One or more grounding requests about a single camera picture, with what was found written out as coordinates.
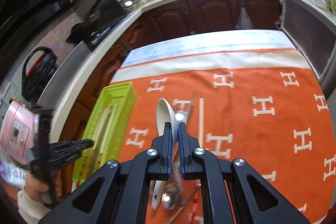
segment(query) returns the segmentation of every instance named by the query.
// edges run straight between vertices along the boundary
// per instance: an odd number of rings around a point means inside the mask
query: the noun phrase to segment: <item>orange stripe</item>
[[[218,54],[218,53],[266,53],[266,52],[287,52],[287,51],[293,51],[293,52],[298,52],[296,48],[266,48],[266,49],[259,49],[259,50],[236,50],[236,51],[218,51],[218,52],[202,52],[202,53],[196,53],[196,54],[187,54],[187,55],[179,55],[179,56],[173,56],[173,57],[166,57],[162,59],[157,59],[157,60],[152,60],[152,61],[146,61],[143,63],[137,63],[134,65],[129,65],[125,66],[122,68],[119,68],[118,70],[122,70],[125,68],[131,68],[135,67],[138,65],[145,65],[145,64],[150,64],[150,63],[155,63],[155,62],[161,62],[161,61],[166,61],[166,60],[173,60],[173,59],[178,59],[178,58],[184,58],[184,57],[192,57],[192,56],[200,56],[200,55],[208,55],[208,54]]]

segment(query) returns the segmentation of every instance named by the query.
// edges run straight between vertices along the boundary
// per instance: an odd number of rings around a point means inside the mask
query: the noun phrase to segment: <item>cabinet door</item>
[[[77,100],[92,111],[101,90],[108,86],[112,76],[120,68],[124,58],[117,46],[113,46],[97,65]]]
[[[275,22],[281,14],[279,0],[238,0],[238,3],[245,7],[254,29],[277,29]]]
[[[11,200],[11,202],[13,203],[14,207],[18,209],[17,206],[17,193],[18,190],[12,188],[11,186],[7,185],[2,178],[0,177],[0,183],[2,184],[3,188],[5,189],[5,191],[7,192],[7,195],[9,197],[9,199]]]
[[[185,0],[175,1],[144,13],[158,41],[190,35],[192,19]]]
[[[234,30],[236,0],[187,0],[196,33]]]
[[[86,124],[89,120],[91,110],[87,109],[83,104],[76,101],[69,113],[68,119],[63,127],[59,141],[78,141],[82,139]],[[72,171],[75,163],[67,165],[62,169],[63,179],[63,197],[71,193],[72,187]]]
[[[147,20],[142,15],[121,35],[118,43],[128,45],[131,48],[139,48],[158,42],[158,40],[154,37]]]

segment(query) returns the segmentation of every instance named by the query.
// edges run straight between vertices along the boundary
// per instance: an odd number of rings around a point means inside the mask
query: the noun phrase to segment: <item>human hand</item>
[[[62,178],[61,172],[58,172],[54,181],[55,192],[57,196],[62,195]],[[40,194],[46,192],[49,189],[49,186],[35,178],[32,174],[28,173],[26,176],[26,182],[24,186],[24,191],[26,194],[31,197],[33,200],[41,203]]]

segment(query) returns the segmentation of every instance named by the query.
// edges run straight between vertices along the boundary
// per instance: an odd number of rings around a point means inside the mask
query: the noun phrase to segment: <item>orange blanket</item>
[[[204,98],[203,147],[219,158],[245,159],[311,223],[330,208],[335,185],[336,145],[321,88],[293,48],[226,51],[166,58],[119,69],[111,85],[132,81],[138,94],[118,160],[150,148],[157,133],[156,105],[188,107],[188,134],[199,137],[199,98]],[[194,182],[184,182],[184,198]],[[198,202],[197,220],[202,219]],[[190,202],[174,223],[186,223]],[[177,210],[160,205],[147,223],[165,223]]]

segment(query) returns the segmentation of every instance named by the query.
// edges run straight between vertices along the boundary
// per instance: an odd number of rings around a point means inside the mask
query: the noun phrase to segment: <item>white cloth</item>
[[[36,202],[24,190],[17,193],[19,213],[28,224],[37,224],[42,217],[50,212],[42,203]]]

